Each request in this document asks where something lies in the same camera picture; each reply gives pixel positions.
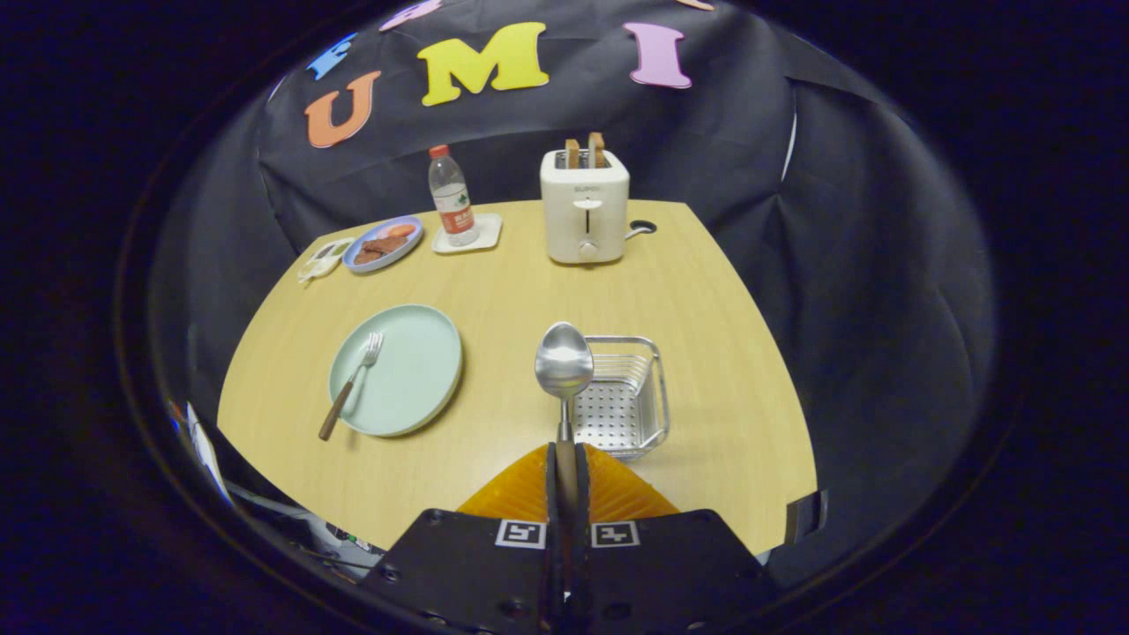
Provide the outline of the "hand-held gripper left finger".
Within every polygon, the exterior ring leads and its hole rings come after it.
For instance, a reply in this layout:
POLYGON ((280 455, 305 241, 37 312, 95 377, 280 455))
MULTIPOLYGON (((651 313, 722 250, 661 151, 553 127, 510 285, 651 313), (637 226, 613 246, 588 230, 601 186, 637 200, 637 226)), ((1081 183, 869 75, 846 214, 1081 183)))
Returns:
POLYGON ((546 634, 559 616, 554 443, 536 451, 536 521, 444 508, 422 511, 370 574, 364 594, 432 634, 546 634))

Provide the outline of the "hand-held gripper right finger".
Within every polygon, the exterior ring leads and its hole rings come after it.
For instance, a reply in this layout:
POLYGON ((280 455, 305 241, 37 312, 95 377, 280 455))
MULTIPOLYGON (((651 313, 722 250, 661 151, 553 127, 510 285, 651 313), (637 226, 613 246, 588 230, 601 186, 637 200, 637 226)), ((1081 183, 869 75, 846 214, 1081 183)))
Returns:
POLYGON ((765 566, 709 508, 675 510, 616 458, 577 447, 567 615, 583 634, 754 630, 778 599, 765 566))

